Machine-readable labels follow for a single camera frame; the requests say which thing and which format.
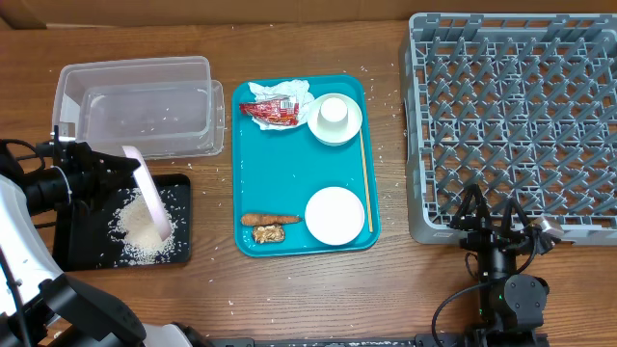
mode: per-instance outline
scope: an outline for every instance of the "red wrapper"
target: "red wrapper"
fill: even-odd
[[[282,96],[240,104],[240,112],[276,125],[297,125],[300,104],[295,97]]]

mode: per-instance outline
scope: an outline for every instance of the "white bowl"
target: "white bowl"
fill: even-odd
[[[362,231],[364,206],[345,188],[324,188],[308,201],[305,221],[317,240],[331,246],[344,245]]]
[[[362,127],[362,110],[351,97],[327,93],[317,97],[308,109],[308,128],[325,145],[340,146]]]

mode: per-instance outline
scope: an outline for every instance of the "gray plastic rack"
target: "gray plastic rack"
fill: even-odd
[[[447,224],[478,183],[496,221],[513,196],[566,241],[617,245],[617,17],[418,13],[409,26],[400,67],[415,240],[458,242]]]

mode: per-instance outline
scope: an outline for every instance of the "carrot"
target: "carrot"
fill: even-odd
[[[302,218],[297,216],[277,216],[259,213],[248,213],[242,216],[240,220],[243,226],[269,226],[272,224],[292,224],[302,221]]]

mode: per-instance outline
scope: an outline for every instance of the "black tray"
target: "black tray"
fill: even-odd
[[[175,249],[169,254],[166,264],[185,263],[191,256],[191,183],[184,174],[164,174],[153,176],[154,184],[159,189],[170,191],[175,200],[167,194],[161,195],[161,201],[168,207],[173,220],[184,218],[186,224],[178,222],[174,231]],[[54,236],[53,258],[65,271],[93,270],[114,267],[144,266],[131,265],[131,258],[122,254],[124,244],[115,242],[109,234],[109,222],[116,220],[114,212],[124,207],[124,201],[131,195],[129,190],[135,188],[133,179],[127,180],[121,190],[110,193],[102,208],[90,215],[80,213],[78,206],[70,211],[59,211],[56,234]],[[171,209],[170,205],[182,207]],[[122,234],[113,234],[122,238]]]

